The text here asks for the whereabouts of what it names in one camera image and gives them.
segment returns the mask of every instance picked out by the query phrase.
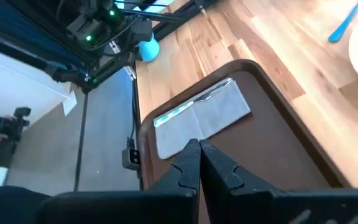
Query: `gray floor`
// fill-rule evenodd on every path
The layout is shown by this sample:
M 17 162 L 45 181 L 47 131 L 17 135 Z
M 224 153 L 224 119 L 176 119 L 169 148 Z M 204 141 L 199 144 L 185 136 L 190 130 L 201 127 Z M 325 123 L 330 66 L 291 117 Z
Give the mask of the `gray floor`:
M 7 185 L 56 195 L 74 189 L 84 95 L 65 117 L 62 105 L 22 137 Z M 89 94 L 78 190 L 138 190 L 134 171 L 121 165 L 132 127 L 132 82 L 121 70 Z

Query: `wooden countertop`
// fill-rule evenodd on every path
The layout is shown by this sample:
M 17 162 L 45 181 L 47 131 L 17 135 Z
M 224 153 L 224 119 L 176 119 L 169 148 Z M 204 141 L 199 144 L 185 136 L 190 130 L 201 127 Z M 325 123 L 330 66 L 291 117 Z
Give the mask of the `wooden countertop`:
M 358 76 L 348 54 L 352 26 L 336 44 L 328 36 L 357 0 L 221 0 L 160 42 L 138 62 L 140 117 L 231 60 L 264 68 L 324 148 L 322 155 L 358 187 Z M 176 0 L 175 11 L 186 0 Z

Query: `utensil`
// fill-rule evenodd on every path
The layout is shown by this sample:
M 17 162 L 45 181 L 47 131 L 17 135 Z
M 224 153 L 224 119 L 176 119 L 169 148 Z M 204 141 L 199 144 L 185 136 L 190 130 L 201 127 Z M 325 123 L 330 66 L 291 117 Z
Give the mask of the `utensil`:
M 331 43 L 338 42 L 341 39 L 341 37 L 343 36 L 343 33 L 345 33 L 346 28 L 351 23 L 351 20 L 353 19 L 354 15 L 356 14 L 357 11 L 358 11 L 358 3 L 356 4 L 356 6 L 354 6 L 352 11 L 349 13 L 349 15 L 343 21 L 343 23 L 341 25 L 339 25 L 339 27 L 328 37 L 328 40 Z
M 180 107 L 174 109 L 173 111 L 168 112 L 167 114 L 163 115 L 158 120 L 154 121 L 154 127 L 157 128 L 157 127 L 161 126 L 163 123 L 169 121 L 170 119 L 172 119 L 176 115 L 180 114 L 181 112 L 183 112 L 185 109 L 189 108 L 194 103 L 204 101 L 204 100 L 208 100 L 215 93 L 217 93 L 220 90 L 222 90 L 222 88 L 224 88 L 231 81 L 232 81 L 232 78 L 228 78 L 224 82 L 219 84 L 218 86 L 214 87 L 212 90 L 209 90 L 206 93 L 202 94 L 201 96 L 197 97 L 195 100 L 189 101 L 189 102 L 185 103 L 184 105 L 181 105 Z

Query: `gray napkin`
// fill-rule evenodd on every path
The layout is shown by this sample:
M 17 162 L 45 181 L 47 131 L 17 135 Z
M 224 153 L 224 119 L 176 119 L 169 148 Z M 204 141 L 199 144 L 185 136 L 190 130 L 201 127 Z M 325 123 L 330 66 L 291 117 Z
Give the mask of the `gray napkin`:
M 157 154 L 167 159 L 189 139 L 206 139 L 248 113 L 250 108 L 237 83 L 231 78 L 222 80 L 154 119 Z

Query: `blue object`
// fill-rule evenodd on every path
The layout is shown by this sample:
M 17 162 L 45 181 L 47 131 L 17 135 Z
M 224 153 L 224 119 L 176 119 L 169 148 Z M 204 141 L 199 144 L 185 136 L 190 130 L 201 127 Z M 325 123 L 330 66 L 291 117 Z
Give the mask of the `blue object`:
M 139 43 L 139 54 L 144 62 L 151 62 L 160 52 L 160 45 L 154 39 L 154 34 L 150 41 L 141 41 Z
M 356 4 L 356 6 L 354 6 L 351 13 L 349 13 L 349 15 L 346 17 L 345 21 L 343 21 L 343 23 L 339 25 L 339 27 L 329 36 L 328 40 L 331 43 L 338 42 L 341 39 L 343 33 L 345 33 L 346 28 L 351 23 L 351 20 L 353 19 L 357 11 L 358 11 L 358 3 Z

